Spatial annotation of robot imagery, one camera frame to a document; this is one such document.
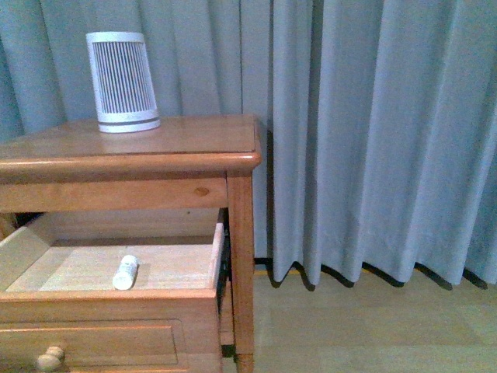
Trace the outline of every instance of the white space heater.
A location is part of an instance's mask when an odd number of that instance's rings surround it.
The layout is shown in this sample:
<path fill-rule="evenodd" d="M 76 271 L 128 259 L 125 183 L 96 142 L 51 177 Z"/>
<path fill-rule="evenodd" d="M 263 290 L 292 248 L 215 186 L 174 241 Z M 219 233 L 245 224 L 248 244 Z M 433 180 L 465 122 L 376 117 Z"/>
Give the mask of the white space heater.
<path fill-rule="evenodd" d="M 93 91 L 101 132 L 158 127 L 157 104 L 141 33 L 87 33 Z"/>

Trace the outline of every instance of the wooden knob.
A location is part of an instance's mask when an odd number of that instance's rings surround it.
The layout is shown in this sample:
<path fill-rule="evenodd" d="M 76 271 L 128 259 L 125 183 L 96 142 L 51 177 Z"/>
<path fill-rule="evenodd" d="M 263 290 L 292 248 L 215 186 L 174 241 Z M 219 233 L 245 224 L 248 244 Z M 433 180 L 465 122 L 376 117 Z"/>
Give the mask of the wooden knob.
<path fill-rule="evenodd" d="M 48 347 L 45 354 L 38 357 L 37 365 L 41 371 L 56 371 L 62 365 L 64 351 L 60 347 Z"/>

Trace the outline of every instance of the floor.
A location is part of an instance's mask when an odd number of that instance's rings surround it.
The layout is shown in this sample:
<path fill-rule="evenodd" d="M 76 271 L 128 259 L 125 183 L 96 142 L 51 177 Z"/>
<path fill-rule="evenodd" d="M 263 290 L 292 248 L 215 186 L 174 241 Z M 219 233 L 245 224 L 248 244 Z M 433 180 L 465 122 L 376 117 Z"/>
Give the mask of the floor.
<path fill-rule="evenodd" d="M 255 373 L 497 372 L 496 286 L 447 290 L 415 271 L 398 288 L 364 271 L 309 291 L 293 272 L 279 288 L 255 276 Z"/>

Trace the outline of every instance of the light blue curtain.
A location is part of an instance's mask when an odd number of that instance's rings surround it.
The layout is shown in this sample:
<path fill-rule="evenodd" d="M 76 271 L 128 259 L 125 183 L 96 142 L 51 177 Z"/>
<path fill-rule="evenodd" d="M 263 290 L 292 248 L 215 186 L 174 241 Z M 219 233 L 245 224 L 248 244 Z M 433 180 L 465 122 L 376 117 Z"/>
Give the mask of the light blue curtain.
<path fill-rule="evenodd" d="M 273 21 L 275 279 L 495 283 L 497 2 L 278 1 Z"/>
<path fill-rule="evenodd" d="M 145 35 L 161 115 L 261 117 L 255 254 L 277 281 L 497 281 L 496 2 L 5 0 L 0 140 L 96 117 L 100 30 Z"/>

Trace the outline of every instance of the nightstand leg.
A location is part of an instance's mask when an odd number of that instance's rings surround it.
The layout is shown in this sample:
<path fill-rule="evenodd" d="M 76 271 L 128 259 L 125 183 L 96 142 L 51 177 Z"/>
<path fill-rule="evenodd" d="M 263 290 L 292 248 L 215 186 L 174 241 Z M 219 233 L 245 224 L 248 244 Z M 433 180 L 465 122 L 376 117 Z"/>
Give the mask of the nightstand leg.
<path fill-rule="evenodd" d="M 238 373 L 254 368 L 252 174 L 228 174 L 233 319 Z"/>

